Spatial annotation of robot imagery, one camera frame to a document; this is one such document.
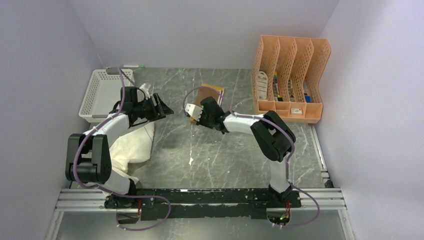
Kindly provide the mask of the yellow brown bear towel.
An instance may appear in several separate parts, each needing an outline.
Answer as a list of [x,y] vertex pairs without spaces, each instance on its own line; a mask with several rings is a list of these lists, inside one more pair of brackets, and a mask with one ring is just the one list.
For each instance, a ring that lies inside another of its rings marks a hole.
[[[207,97],[213,97],[218,105],[221,107],[222,94],[224,93],[224,88],[217,87],[209,84],[202,84],[197,91],[197,95],[193,104],[201,107],[201,101]],[[192,118],[190,118],[192,124],[196,124]]]

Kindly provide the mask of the cream white towel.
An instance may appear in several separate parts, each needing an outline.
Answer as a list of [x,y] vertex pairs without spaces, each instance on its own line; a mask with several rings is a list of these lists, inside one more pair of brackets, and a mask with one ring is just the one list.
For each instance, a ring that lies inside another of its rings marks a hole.
[[138,183],[138,177],[129,175],[129,164],[144,163],[151,158],[154,131],[155,124],[150,122],[123,132],[109,148],[112,169]]

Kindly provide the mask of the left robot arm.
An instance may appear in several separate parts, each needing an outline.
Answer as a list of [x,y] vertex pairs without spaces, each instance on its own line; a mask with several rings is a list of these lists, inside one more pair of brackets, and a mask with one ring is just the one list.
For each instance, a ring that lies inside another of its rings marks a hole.
[[128,174],[128,166],[151,158],[154,122],[173,113],[157,93],[149,96],[146,87],[122,87],[120,99],[101,123],[69,136],[66,178],[83,188],[100,188],[105,208],[142,206],[138,178]]

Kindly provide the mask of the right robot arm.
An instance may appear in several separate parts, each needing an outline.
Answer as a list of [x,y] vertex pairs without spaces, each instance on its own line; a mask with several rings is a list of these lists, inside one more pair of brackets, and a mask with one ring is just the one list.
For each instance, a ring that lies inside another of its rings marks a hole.
[[289,160],[295,151],[296,137],[275,111],[256,115],[224,111],[213,97],[203,99],[200,106],[187,103],[184,110],[196,125],[222,134],[244,133],[254,136],[261,152],[270,160],[270,202],[275,207],[282,207],[288,202],[293,190],[289,180]]

